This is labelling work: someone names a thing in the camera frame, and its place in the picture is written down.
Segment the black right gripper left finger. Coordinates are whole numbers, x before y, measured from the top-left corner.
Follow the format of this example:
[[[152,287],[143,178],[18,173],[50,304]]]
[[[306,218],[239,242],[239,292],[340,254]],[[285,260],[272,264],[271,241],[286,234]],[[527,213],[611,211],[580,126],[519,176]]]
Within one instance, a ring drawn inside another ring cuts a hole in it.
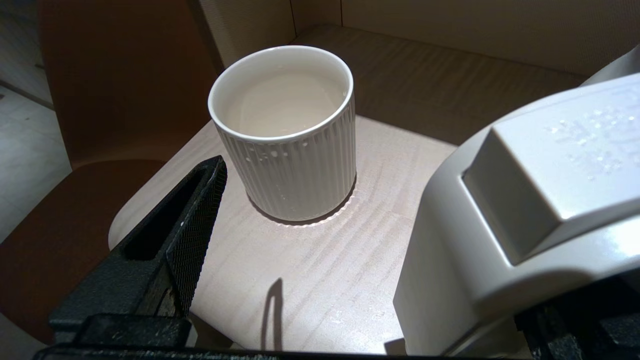
[[[194,344],[189,312],[226,182],[222,156],[199,162],[51,312],[55,344]]]

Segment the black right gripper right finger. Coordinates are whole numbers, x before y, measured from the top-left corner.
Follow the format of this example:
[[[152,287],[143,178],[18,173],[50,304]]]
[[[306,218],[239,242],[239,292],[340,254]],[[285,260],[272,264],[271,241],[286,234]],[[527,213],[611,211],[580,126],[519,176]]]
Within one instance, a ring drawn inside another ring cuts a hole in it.
[[[639,276],[610,276],[515,317],[535,360],[637,360]]]

